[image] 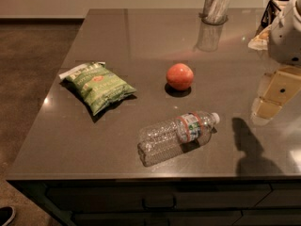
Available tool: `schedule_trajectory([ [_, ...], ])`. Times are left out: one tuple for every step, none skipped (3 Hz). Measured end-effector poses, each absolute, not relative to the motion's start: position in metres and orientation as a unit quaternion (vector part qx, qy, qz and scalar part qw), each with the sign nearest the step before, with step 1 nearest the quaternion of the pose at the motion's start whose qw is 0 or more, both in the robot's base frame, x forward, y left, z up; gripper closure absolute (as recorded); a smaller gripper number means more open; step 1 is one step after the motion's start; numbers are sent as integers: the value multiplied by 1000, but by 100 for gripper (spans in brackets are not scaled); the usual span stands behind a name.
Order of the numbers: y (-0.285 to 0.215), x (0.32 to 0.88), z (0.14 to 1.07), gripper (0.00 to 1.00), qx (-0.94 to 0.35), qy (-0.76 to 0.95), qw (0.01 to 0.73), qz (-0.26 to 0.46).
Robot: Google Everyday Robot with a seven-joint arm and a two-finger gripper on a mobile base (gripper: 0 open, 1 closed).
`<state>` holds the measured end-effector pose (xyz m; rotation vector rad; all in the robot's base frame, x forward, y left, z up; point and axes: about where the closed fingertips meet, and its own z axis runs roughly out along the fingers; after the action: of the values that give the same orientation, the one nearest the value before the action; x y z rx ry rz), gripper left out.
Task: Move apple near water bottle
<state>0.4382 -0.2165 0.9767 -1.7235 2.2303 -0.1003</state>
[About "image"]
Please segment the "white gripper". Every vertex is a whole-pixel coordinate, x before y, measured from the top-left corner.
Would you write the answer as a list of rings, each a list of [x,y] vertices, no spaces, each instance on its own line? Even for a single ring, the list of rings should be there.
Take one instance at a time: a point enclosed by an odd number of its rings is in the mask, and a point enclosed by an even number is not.
[[[269,56],[280,64],[301,65],[301,0],[289,0],[271,24]],[[265,73],[251,107],[254,124],[265,125],[301,90],[301,68]]]

